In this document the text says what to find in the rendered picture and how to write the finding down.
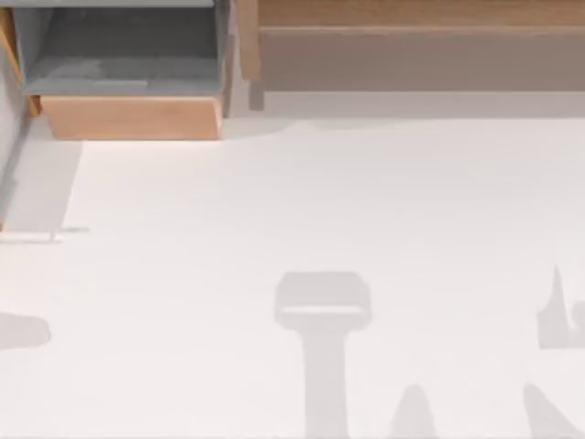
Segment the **pale wooden drawer front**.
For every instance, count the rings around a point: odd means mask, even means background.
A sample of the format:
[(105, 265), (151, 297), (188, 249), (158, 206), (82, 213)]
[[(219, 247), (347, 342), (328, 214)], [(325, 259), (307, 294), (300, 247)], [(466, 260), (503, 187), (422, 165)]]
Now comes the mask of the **pale wooden drawer front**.
[(216, 97), (45, 95), (40, 103), (61, 140), (217, 140), (223, 121)]

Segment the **wooden open shelf unit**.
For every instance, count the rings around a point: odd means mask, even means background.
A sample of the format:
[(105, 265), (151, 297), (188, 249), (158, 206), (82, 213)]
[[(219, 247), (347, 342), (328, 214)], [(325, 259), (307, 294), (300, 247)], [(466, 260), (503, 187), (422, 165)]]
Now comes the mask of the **wooden open shelf unit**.
[(234, 0), (250, 106), (268, 92), (579, 92), (585, 0)]

